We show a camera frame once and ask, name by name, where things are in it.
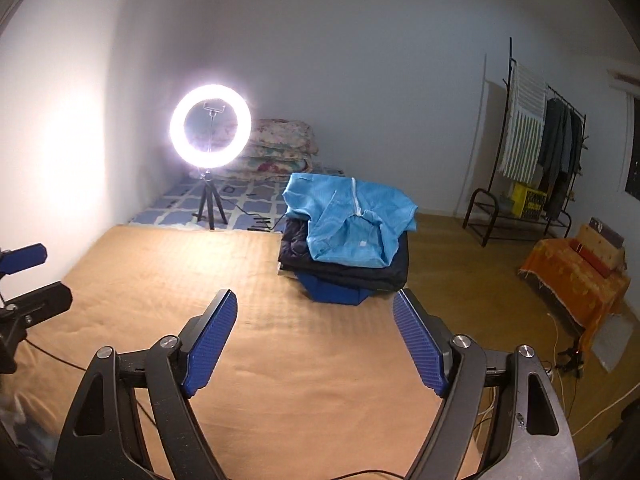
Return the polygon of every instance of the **white zipper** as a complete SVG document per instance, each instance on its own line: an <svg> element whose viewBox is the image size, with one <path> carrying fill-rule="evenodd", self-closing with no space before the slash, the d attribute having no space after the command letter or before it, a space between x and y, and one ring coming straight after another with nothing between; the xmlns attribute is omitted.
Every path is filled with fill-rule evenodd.
<svg viewBox="0 0 640 480"><path fill-rule="evenodd" d="M360 209L360 202L356 196L356 179L351 177L351 192L353 193L353 201L356 205L356 216L362 216L362 209Z"/></svg>

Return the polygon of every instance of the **brown sheet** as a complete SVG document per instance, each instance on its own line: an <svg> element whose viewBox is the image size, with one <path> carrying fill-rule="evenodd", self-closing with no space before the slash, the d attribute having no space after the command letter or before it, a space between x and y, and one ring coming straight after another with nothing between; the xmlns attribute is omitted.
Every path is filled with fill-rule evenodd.
<svg viewBox="0 0 640 480"><path fill-rule="evenodd" d="M29 337L87 366L100 346L126 352L178 333L220 288L231 288L238 321L209 386L192 399L226 474L234 480L323 480L367 468L404 474L440 401L420 382L390 296L360 307L314 303L295 280L277 275L279 243L279 234L115 227L64 280L74 294L71 310ZM25 343L18 360L7 386L60 431L81 373ZM150 410L148 397L140 397ZM154 467L169 477L157 433L141 419ZM461 476L477 467L472 444Z"/></svg>

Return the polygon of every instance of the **illuminated ring lamp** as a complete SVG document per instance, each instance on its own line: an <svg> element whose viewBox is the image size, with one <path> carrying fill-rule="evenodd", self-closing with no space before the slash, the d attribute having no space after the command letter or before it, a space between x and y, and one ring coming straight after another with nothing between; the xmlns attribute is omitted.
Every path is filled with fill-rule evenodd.
<svg viewBox="0 0 640 480"><path fill-rule="evenodd" d="M238 129L236 130L236 134L231 143L225 148L217 150L215 152L201 152L189 143L187 134L184 131L184 121L187 118L187 114L195 105L204 101L212 101L215 99L225 101L233 108L236 114L236 120L238 122ZM216 116L216 114L223 111L224 108L222 110L216 110L215 108L207 107L207 104L205 104L205 109L210 111L211 120L213 122L213 118ZM192 90L187 95L185 95L178 103L177 107L175 107L175 111L171 117L171 123L169 125L169 135L171 137L171 142L174 145L175 151L186 162L188 162L189 164L193 164L197 168L203 168L205 170L202 173L202 179L205 185L202 189L200 208L198 210L198 214L194 214L194 216L198 219L198 222L204 218L203 211L204 205L206 203L209 229L211 230L214 229L214 198L216 200L216 205L218 206L220 216L222 216L222 221L225 224L227 224L228 222L226 220L225 212L222 208L222 200L220 199L218 190L213 183L211 172L208 170L224 166L225 164L228 164L232 160L234 160L236 156L240 155L242 150L244 150L247 142L249 141L250 133L251 112L249 111L249 107L237 92L226 86L206 85L196 88L195 90Z"/></svg>

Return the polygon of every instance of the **clothes rack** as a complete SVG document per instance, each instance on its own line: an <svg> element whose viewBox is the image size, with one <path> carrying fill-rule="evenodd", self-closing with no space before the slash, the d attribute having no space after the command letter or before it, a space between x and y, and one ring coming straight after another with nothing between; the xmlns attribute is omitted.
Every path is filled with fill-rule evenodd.
<svg viewBox="0 0 640 480"><path fill-rule="evenodd" d="M556 234L551 228L561 228L564 229L564 238L567 238L569 235L569 231L572 225L571 215L567 212L567 206L569 202L573 202L573 192L575 179L580 173L574 173L571 176L571 184L568 188L567 194L564 197L563 206L560 211L560 215L564 216L564 219L560 219L560 215L558 215L557 219L551 218L541 218L538 220L520 218L511 213L511 211L500 210L500 203L498 197L495 193L492 192L492 187L494 185L495 173L498 169L498 162L500 160L500 153L502 151L502 145L504 143L504 137L507 126L507 117L509 115L509 97L511 91L511 79L513 77L513 67L517 64L516 59L513 57L513 38L509 38L509 75L507 81L503 81L507 87L507 97L504 104L504 115L502 117L502 129L500 131L500 141L498 142L498 149L495 153L494 160L494 168L491 172L491 178L489 179L489 185L484 187L477 188L471 195L471 199L469 199L469 205L466 210L465 219L463 221L462 227L466 229L469 227L473 232L475 232L481 238L481 245L485 247L489 240L515 240L515 241L537 241L540 237L545 237L547 235L551 235L553 237ZM558 99L560 99L565 105L567 105L572 111L574 111L580 120L582 121L582 148L588 149L584 145L585 137L585 127L587 117L585 114L580 113L567 99L562 96L560 92L555 90L552 86L546 85L547 89ZM470 222L470 217L475 208L478 208L481 212L488 215L488 222L480 222L473 221ZM507 220L508 223L497 224L498 220ZM499 231L509 231L509 232L517 232L518 235L495 235L494 229Z"/></svg>

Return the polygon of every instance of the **ring light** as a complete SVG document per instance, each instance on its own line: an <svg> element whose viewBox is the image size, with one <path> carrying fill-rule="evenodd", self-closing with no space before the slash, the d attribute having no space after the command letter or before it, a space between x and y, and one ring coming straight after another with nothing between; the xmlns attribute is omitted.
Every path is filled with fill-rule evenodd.
<svg viewBox="0 0 640 480"><path fill-rule="evenodd" d="M189 111L199 102L221 99L227 102L234 110L238 120L238 129L231 143L216 152L201 152L190 145L184 131L184 121ZM175 107L169 126L171 142L175 151L185 161L197 168L218 168L230 163L240 155L249 141L251 133L251 113L249 107L240 95L222 85L206 85L192 90L185 95Z"/></svg>

